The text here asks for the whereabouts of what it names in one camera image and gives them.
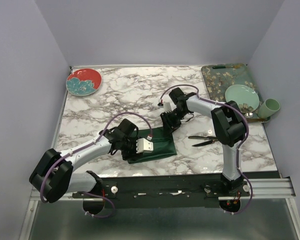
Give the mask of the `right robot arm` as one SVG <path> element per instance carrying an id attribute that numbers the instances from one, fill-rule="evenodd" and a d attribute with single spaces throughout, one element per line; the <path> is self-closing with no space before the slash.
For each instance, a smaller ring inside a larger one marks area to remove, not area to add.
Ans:
<path id="1" fill-rule="evenodd" d="M 158 106 L 163 108 L 160 114 L 163 129 L 171 134 L 181 126 L 185 115 L 198 113 L 212 119 L 215 137 L 222 144 L 223 170 L 220 177 L 220 191 L 231 196 L 242 186 L 244 177 L 241 171 L 240 147 L 249 136 L 249 126 L 234 101 L 217 102 L 202 98 L 198 92 L 184 93 L 181 85 L 169 89 L 169 97 L 175 105 L 164 102 L 161 96 Z"/>

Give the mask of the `dark green cloth napkin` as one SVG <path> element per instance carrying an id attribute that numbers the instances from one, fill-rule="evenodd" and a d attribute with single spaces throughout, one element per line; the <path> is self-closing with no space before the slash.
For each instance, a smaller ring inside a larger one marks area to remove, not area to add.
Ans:
<path id="1" fill-rule="evenodd" d="M 136 153 L 121 153 L 122 159 L 129 164 L 144 163 L 149 161 L 161 160 L 177 155 L 173 135 L 165 133 L 164 128 L 153 128 L 153 151 Z"/>

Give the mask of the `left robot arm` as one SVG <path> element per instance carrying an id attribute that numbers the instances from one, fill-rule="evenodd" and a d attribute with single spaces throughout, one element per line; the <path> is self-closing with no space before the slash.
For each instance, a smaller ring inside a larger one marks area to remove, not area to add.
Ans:
<path id="1" fill-rule="evenodd" d="M 94 198 L 100 194 L 101 185 L 96 175 L 85 173 L 82 177 L 75 177 L 73 172 L 91 160 L 104 156 L 114 155 L 117 151 L 136 152 L 136 139 L 132 134 L 139 132 L 139 128 L 123 119 L 117 126 L 102 130 L 92 140 L 79 146 L 56 151 L 48 149 L 29 177 L 29 182 L 40 193 L 41 201 L 54 203 L 68 192 L 85 192 Z"/>

